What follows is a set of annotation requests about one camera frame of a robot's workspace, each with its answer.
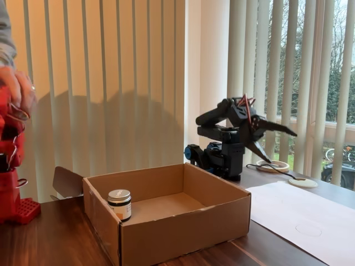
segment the wooden table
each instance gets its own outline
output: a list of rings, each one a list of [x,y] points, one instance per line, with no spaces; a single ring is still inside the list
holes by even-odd
[[[248,188],[287,179],[284,175],[244,169],[238,185]],[[319,186],[309,191],[355,209],[354,192],[317,182]],[[41,215],[26,226],[0,226],[0,265],[112,265],[84,213],[82,197],[48,202],[41,207]],[[325,264],[251,221],[250,232],[245,237],[160,265]]]

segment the white paper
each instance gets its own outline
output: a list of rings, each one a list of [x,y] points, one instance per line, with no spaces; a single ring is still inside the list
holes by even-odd
[[[284,182],[247,190],[253,221],[330,266],[355,265],[355,210]]]

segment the sleeve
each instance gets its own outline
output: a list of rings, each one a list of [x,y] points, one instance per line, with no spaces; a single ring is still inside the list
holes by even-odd
[[[14,67],[13,59],[17,55],[16,46],[11,37],[10,18],[4,0],[0,0],[0,67]]]

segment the hand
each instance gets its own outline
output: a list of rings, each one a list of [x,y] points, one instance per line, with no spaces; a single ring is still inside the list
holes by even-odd
[[[15,77],[21,88],[20,109],[25,111],[28,115],[31,115],[31,112],[37,103],[36,91],[34,90],[32,81],[23,71],[15,71]]]
[[[12,104],[19,108],[21,106],[21,87],[15,76],[15,71],[9,66],[1,67],[0,81],[9,88]]]

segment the bicycle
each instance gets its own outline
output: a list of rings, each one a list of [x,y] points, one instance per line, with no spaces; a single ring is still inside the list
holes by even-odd
[[[334,148],[327,150],[326,159],[328,161],[334,160]],[[343,149],[343,161],[355,162],[355,152],[349,146]]]

